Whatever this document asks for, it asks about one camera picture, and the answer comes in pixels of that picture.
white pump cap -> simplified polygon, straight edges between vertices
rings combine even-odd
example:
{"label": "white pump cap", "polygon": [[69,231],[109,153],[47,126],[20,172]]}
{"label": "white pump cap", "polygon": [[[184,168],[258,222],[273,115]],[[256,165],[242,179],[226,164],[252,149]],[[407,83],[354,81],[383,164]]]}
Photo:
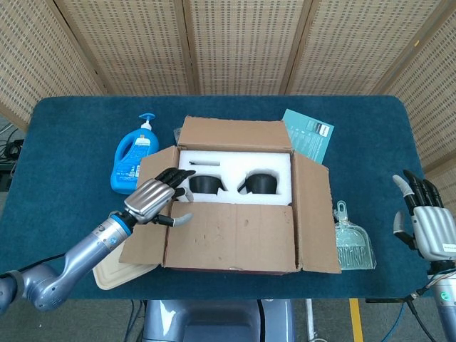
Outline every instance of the white pump cap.
{"label": "white pump cap", "polygon": [[152,126],[150,125],[149,121],[155,119],[155,115],[152,113],[144,113],[140,115],[141,119],[145,119],[145,123],[141,125],[141,128],[147,128],[148,130],[152,130]]}

black cup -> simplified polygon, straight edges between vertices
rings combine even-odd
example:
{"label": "black cup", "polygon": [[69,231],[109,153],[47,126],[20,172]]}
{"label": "black cup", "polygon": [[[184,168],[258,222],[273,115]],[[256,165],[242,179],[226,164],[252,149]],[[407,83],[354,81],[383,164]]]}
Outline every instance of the black cup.
{"label": "black cup", "polygon": [[222,181],[213,176],[195,176],[189,182],[190,190],[197,194],[217,194],[219,188],[224,190]]}
{"label": "black cup", "polygon": [[238,192],[245,187],[247,193],[254,194],[275,194],[277,190],[277,179],[266,173],[256,173],[249,176],[244,184],[238,189]]}

silver robotic hand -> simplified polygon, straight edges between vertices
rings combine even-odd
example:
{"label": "silver robotic hand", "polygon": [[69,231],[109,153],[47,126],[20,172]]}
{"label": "silver robotic hand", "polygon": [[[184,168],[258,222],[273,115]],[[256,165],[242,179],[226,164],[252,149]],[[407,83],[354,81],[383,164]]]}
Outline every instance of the silver robotic hand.
{"label": "silver robotic hand", "polygon": [[410,249],[417,250],[422,258],[430,262],[427,272],[430,282],[421,290],[432,289],[447,340],[456,342],[455,221],[451,212],[443,207],[433,183],[420,180],[407,170],[404,170],[404,175],[408,182],[398,175],[394,175],[393,180],[404,196],[414,235],[405,232],[403,212],[396,214],[393,232]]}
{"label": "silver robotic hand", "polygon": [[179,184],[195,171],[166,169],[148,180],[125,200],[125,210],[116,212],[96,227],[85,239],[65,253],[65,266],[59,274],[47,264],[10,271],[0,276],[0,314],[17,298],[27,298],[38,310],[58,308],[68,298],[76,283],[132,233],[135,224],[154,222],[175,226],[188,222],[191,214],[178,219],[160,215],[173,198],[190,191]]}

bottle label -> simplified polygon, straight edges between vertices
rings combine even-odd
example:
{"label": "bottle label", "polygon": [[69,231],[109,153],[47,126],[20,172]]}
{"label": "bottle label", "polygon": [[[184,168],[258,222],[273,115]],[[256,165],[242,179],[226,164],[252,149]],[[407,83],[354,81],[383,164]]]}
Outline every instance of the bottle label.
{"label": "bottle label", "polygon": [[117,166],[115,177],[118,182],[134,182],[136,184],[140,175],[141,159],[147,156],[150,147],[150,140],[138,138],[130,148],[122,162]]}

white foam insert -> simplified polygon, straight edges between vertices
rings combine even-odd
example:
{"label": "white foam insert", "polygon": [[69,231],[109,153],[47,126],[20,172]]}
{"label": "white foam insert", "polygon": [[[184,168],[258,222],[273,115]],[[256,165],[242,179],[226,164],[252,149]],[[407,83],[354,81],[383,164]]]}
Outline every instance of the white foam insert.
{"label": "white foam insert", "polygon": [[[191,176],[214,176],[222,180],[224,190],[217,194],[193,193],[195,202],[217,202],[236,204],[272,204],[288,205],[291,203],[291,162],[289,153],[265,152],[217,152],[217,151],[181,151],[179,168],[195,170]],[[256,173],[275,176],[277,189],[275,195],[246,194],[245,188],[239,193],[238,188],[245,179]],[[182,183],[190,188],[189,180]]]}

